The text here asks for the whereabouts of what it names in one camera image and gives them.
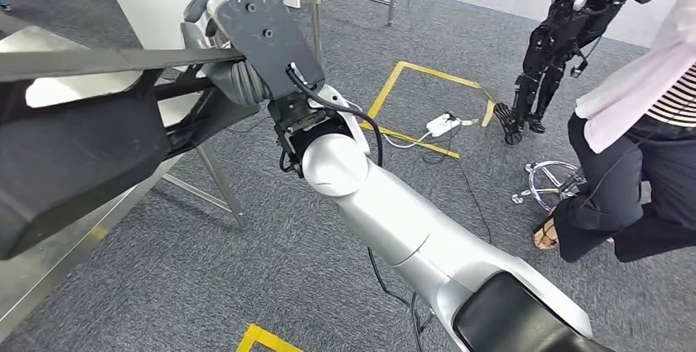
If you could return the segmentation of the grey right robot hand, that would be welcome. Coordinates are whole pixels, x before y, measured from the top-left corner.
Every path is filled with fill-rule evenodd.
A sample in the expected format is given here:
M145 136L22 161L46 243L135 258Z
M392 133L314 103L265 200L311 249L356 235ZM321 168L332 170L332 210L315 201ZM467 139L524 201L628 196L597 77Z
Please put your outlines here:
M184 22L181 23L181 33L185 48L214 49L209 38L218 32L217 24L208 19L206 28L202 30L198 22L204 18L209 0L191 0L184 10ZM201 71L220 89L233 103L243 104L238 94L239 85L232 79L232 69L236 62L210 62L203 64Z

